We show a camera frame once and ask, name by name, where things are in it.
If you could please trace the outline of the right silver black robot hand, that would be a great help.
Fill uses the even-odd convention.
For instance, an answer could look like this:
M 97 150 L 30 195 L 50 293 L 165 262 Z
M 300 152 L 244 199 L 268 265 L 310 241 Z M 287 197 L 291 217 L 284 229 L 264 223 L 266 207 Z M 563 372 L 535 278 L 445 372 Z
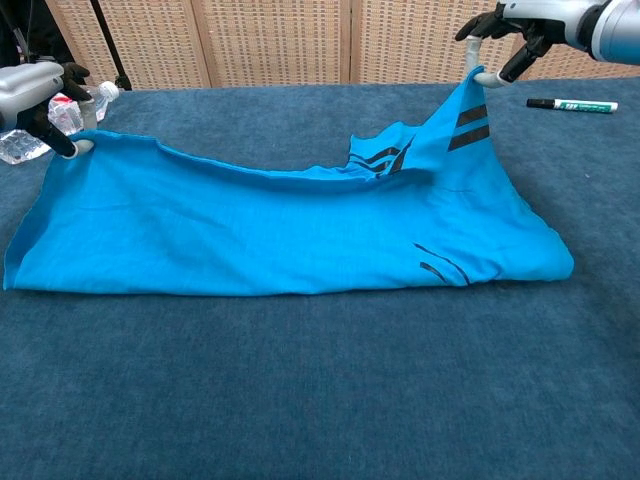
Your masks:
M 582 50 L 578 30 L 591 6 L 589 1 L 498 1 L 493 9 L 468 20 L 455 39 L 483 41 L 512 33 L 522 35 L 524 45 L 499 72 L 476 79 L 487 88 L 499 88 L 516 81 L 555 44 Z

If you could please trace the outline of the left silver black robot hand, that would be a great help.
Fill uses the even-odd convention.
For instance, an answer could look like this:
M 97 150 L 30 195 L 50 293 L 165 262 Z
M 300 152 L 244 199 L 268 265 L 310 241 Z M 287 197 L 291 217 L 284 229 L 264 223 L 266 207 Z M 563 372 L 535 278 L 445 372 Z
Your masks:
M 1 68 L 1 132 L 24 130 L 55 153 L 73 159 L 90 152 L 91 140 L 73 141 L 48 117 L 49 102 L 58 93 L 74 101 L 92 100 L 80 83 L 90 71 L 74 62 L 22 63 Z

